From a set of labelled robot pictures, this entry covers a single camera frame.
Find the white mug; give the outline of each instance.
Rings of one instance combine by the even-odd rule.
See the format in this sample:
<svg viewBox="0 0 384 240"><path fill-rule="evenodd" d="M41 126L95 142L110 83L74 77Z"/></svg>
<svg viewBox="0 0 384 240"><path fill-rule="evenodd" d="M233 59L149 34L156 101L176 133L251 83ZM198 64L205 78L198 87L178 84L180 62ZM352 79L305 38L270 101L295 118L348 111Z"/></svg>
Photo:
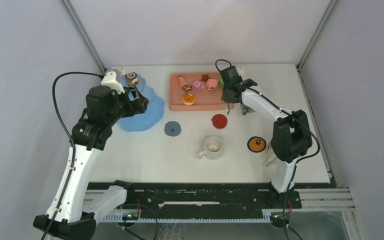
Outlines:
<svg viewBox="0 0 384 240"><path fill-rule="evenodd" d="M198 153L198 158L207 158L210 160L219 159L223 154L223 142L216 136L209 137L204 144L204 150Z"/></svg>

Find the orange donut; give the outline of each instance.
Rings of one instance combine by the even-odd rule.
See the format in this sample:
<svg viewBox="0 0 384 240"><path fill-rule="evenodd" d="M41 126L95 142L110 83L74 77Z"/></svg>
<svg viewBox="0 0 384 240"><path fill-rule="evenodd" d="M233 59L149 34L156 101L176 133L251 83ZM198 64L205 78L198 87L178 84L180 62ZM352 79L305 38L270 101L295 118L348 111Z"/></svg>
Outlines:
<svg viewBox="0 0 384 240"><path fill-rule="evenodd" d="M185 105L192 105L195 103L195 96L190 94L190 93L186 93L185 95L183 95L181 97L181 101L185 104Z"/></svg>

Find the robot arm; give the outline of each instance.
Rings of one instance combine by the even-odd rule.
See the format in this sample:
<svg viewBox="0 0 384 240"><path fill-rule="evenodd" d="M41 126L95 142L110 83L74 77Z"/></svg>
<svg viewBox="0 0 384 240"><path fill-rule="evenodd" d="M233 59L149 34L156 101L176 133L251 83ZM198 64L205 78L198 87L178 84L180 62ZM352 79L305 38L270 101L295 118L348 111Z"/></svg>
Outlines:
<svg viewBox="0 0 384 240"><path fill-rule="evenodd" d="M113 125L120 118L147 110L149 100L127 78L127 87L123 87L121 77L118 70L108 70L101 85L89 90L87 107L71 132L74 146L69 149L55 198L46 214L36 216L35 228L61 239L89 240L99 221L126 201L127 191L121 186L111 186L100 197L83 205L92 170L113 133Z"/></svg>
<svg viewBox="0 0 384 240"><path fill-rule="evenodd" d="M227 104L241 103L260 115L274 120L273 138L267 148L279 159L272 186L278 193L285 193L292 181L296 163L312 146L307 115L304 111L291 111L268 96L251 79L243 80L235 66L220 70L224 82L221 100Z"/></svg>

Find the black cable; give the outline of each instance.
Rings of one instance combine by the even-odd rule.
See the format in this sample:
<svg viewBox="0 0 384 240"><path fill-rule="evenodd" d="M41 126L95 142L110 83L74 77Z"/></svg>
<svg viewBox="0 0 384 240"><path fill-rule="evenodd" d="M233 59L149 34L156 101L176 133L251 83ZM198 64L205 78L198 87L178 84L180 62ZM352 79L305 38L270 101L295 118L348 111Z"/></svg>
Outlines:
<svg viewBox="0 0 384 240"><path fill-rule="evenodd" d="M302 160L304 159L309 159L309 158L312 158L314 156L316 156L317 154L319 154L320 152L320 142L319 140L317 139L316 135L310 131L310 129L308 129L302 122L300 122L298 119L296 119L294 116L292 116L290 113L288 113L287 111L285 110L281 110L282 113L288 115L289 117L293 118L294 121L296 121L297 123L299 123L301 125L301 127L303 127L307 132L309 132L311 134L311 136L314 138L315 140L315 143L317 144L317 150L315 151L315 153L313 154L310 154L310 155L307 155L307 156L303 156L301 157L300 159L298 159L296 161L296 164L298 164L299 162L301 162Z"/></svg>
<svg viewBox="0 0 384 240"><path fill-rule="evenodd" d="M135 236L137 239L140 239L140 240L146 240L145 238L143 238L143 237L137 235L136 233L130 231L128 228L123 228L123 230L126 231L126 232L128 232L129 234Z"/></svg>
<svg viewBox="0 0 384 240"><path fill-rule="evenodd" d="M46 227L46 229L45 229L45 232L43 233L42 238L41 238L40 240L44 240L44 239L45 239L46 235L47 235L48 232L49 232L49 228L51 227L51 223L54 221L55 216L57 215L57 212L58 212L58 210L55 210L55 212L53 213L52 218L50 219L50 222L49 222L49 224L47 225L47 227Z"/></svg>
<svg viewBox="0 0 384 240"><path fill-rule="evenodd" d="M272 102L268 97L264 96L263 93L258 92L257 90L252 89L252 88L247 88L247 89L257 93L261 98L265 99L273 107L275 107L276 109L280 110L282 113L288 115L289 117L293 118L294 121L299 123L301 125L301 127L303 127L308 133L310 133L310 135L314 138L314 140L315 140L315 142L317 144L317 150L315 151L315 153L307 155L307 156L303 156L303 157L301 157L300 159L298 159L296 161L295 167L293 168L292 177L290 178L290 181L289 181L289 183L288 183L288 185L286 187L285 200L284 200L283 209L282 209L282 220L283 220L283 230L285 232L286 239L290 240L289 235L288 235L288 231L287 231L287 228L290 228L290 227L286 226L286 222L285 222L285 209L286 209L286 203L287 203L287 200L288 200L289 188L291 187L291 183L294 180L295 173L297 171L297 164L299 162L301 162L302 160L304 160L304 159L309 159L309 158L312 158L312 157L316 156L317 154L319 154L319 152L320 152L320 142L317 139L316 135L312 131L310 131L310 129L308 129L302 122L300 122L298 119L296 119L294 116L292 116L292 114L290 114L289 112L281 109L278 105L276 105L274 102ZM302 240L301 236L295 230L293 230L292 228L290 228L290 229L299 237L300 240Z"/></svg>
<svg viewBox="0 0 384 240"><path fill-rule="evenodd" d="M296 234L296 236L299 238L299 240L303 240L302 238L301 238L301 236L298 234L298 232L297 231L295 231L292 227L288 227L294 234Z"/></svg>
<svg viewBox="0 0 384 240"><path fill-rule="evenodd" d="M220 69L219 69L219 67L217 66L217 63L218 62L226 62L226 63L228 63L230 66L229 67L231 67L232 66L232 63L230 62L230 61L228 61L228 60L226 60L226 59L217 59L216 61L215 61L215 68L217 69L217 71L219 71L219 72L221 72L220 71Z"/></svg>
<svg viewBox="0 0 384 240"><path fill-rule="evenodd" d="M280 110L281 108L276 105L274 102L272 102L268 97L264 96L262 92L259 92L253 88L247 88L248 90L251 90L253 92L255 92L256 94L258 94L260 97L262 97L263 99L265 99L269 104L271 104L274 108L276 108L277 110Z"/></svg>
<svg viewBox="0 0 384 240"><path fill-rule="evenodd" d="M67 129L66 125L64 124L63 119L61 118L60 111L58 110L57 98L55 97L55 88L56 88L56 86L57 86L57 82L58 82L58 80L59 80L60 78L64 77L64 76L66 76L66 75L70 75L70 74L92 75L92 76L97 76L97 77L99 77L99 78L101 78L101 79L104 77L103 75L96 74L96 73L91 73L91 72L71 71L71 72L66 72L66 73L60 74L60 75L57 76L57 77L55 78L55 80L53 81L53 85L52 85L52 99L53 99L53 106L55 107L55 112L56 112L56 116L58 117L59 123L61 124L62 128L64 129L65 134L67 134L67 136L68 136L68 138L69 138L69 140L70 140L71 147L72 147L72 154L71 154L71 169L68 171L67 178L65 179L64 187L62 188L61 195L59 196L58 203L56 204L56 209L57 209L57 210L53 213L53 216L52 216L52 218L50 219L49 224L47 225L45 231L43 232L43 235L42 235L41 240L44 240L45 237L46 237L46 235L48 234L48 232L49 232L49 228L51 227L52 222L54 222L55 216L56 216L57 213L58 213L58 208L61 206L61 203L62 203L62 201L63 201L64 194L66 193L67 185L69 184L69 180L70 180L70 177L71 177L71 175L72 175L72 171L73 171L73 168L74 168L75 157L76 157L76 146L75 146L75 144L74 144L74 140L72 139L72 136L71 136L69 130Z"/></svg>
<svg viewBox="0 0 384 240"><path fill-rule="evenodd" d="M148 210L152 213L153 217L155 218L155 235L153 236L153 239L152 239L152 240L155 240L155 239L157 238L157 235L158 235L158 220L157 220L157 215L155 215L154 211L152 211L151 208L149 208L149 207L147 207L147 206L145 206L145 205L142 205L142 204L137 204L137 203L123 204L123 205L121 205L121 206L122 206L122 207L123 207L123 206L139 206L139 207L143 207L143 208L148 209ZM125 227L124 227L123 229L124 229L126 232L128 232L129 234L135 236L136 238L138 238L138 239L140 239L140 240L146 240L146 239L144 239L144 238L142 238L142 237L136 235L134 232L130 231L129 229L127 229L127 228L125 228Z"/></svg>
<svg viewBox="0 0 384 240"><path fill-rule="evenodd" d="M303 127L307 132L309 132L311 134L311 136L314 138L316 144L317 144L317 150L315 151L315 153L313 154L310 154L310 155L307 155L307 156L303 156L301 157L300 159L298 159L295 163L295 167L293 168L293 173L292 173L292 177L290 178L290 181L287 185L287 188L286 188L286 193L285 193L285 201L283 203L283 210L282 210L282 216L283 216L283 230L285 232L285 236L286 236L286 239L287 240L290 240L289 238L289 235L288 235L288 231L287 231L287 228L290 229L289 225L286 226L286 223L285 223L285 209L286 209L286 202L287 202L287 199L288 199L288 193L289 193L289 188L291 186L291 183L292 181L294 180L294 177L295 177L295 172L297 171L297 164L299 162L301 162L302 160L304 159L309 159L309 158L312 158L314 156L316 156L319 152L320 152L320 142L319 140L317 139L316 135L310 131L310 129L308 129L302 122L300 122L298 119L296 119L294 116L292 116L290 113L286 112L285 110L280 110L282 113L288 115L289 117L293 118L294 121L296 121L297 123L299 123L301 125L301 127ZM293 229L291 229L298 237L299 239L302 240L301 236Z"/></svg>

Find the blue cloth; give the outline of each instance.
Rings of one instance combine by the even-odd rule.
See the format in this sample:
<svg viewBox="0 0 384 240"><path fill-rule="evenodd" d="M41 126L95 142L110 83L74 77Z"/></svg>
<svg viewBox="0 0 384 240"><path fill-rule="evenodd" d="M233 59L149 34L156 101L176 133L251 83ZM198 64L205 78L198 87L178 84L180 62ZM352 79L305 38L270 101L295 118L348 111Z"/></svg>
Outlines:
<svg viewBox="0 0 384 240"><path fill-rule="evenodd" d="M164 115L164 100L159 97L152 87L147 86L147 81L141 75L137 75L140 83L136 85L137 90L149 99L146 112L131 117L124 117L118 120L118 125L128 132L141 132L150 129L158 123ZM127 87L125 77L121 77L121 85Z"/></svg>

